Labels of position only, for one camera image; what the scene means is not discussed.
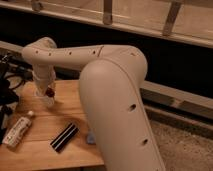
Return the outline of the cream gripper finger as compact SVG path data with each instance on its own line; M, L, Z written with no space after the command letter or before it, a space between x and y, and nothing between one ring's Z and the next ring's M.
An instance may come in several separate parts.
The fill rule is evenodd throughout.
M48 89L47 85L37 85L36 86L36 94L38 96L45 96L47 89Z

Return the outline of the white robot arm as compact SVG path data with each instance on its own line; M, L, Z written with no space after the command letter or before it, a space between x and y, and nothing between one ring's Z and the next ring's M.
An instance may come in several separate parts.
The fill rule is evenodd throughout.
M166 171L140 95L148 64L138 48L59 48L44 37L26 45L22 57L32 65L37 92L48 105L54 104L46 95L54 86L54 68L81 72L80 101L107 171Z

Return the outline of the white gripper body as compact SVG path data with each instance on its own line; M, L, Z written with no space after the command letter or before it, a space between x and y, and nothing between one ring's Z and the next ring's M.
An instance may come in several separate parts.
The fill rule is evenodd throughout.
M53 84L56 75L54 67L51 65L34 65L33 66L33 80L38 88L46 89Z

